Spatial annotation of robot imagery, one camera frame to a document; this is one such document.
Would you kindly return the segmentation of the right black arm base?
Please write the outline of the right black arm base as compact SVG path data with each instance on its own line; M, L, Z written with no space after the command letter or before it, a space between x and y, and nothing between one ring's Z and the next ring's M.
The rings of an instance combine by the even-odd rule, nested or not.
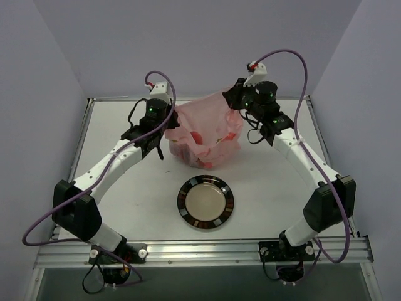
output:
M263 273L273 282L295 286L307 275L305 263L316 265L312 242L293 247L282 241L260 241L258 248Z

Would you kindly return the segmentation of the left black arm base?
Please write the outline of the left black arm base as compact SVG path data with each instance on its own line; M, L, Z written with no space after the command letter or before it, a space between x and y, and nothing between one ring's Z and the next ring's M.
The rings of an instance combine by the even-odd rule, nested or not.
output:
M124 287L143 282L134 265L144 264L148 255L145 245L120 244L114 252L92 246L89 264L99 269L105 285Z

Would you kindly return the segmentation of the pink plastic bag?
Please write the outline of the pink plastic bag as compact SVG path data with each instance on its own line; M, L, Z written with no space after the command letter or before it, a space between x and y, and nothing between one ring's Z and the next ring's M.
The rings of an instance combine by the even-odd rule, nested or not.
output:
M179 126L166 130L170 153L188 166L213 169L239 150L244 125L237 110L229 108L220 90L177 105Z

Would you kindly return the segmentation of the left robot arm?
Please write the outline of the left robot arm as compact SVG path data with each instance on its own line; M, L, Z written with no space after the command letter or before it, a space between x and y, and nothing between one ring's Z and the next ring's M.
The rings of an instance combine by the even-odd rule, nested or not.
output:
M160 149L167 129L179 126L172 104L157 98L145 103L139 123L131 125L103 159L71 182L60 181L54 189L52 220L81 241L103 248L112 263L126 257L127 240L103 222L98 205L131 167L153 149Z

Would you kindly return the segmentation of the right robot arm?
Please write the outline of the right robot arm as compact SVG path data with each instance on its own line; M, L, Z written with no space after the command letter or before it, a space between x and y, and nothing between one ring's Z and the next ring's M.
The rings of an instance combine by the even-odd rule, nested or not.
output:
M255 119L263 139L283 155L310 190L301 219L284 231L278 243L280 255L291 259L301 251L301 245L322 231L338 223L349 228L356 183L328 166L299 135L294 121L276 101L277 89L273 82L251 86L245 78L238 78L222 95L231 109L245 110Z

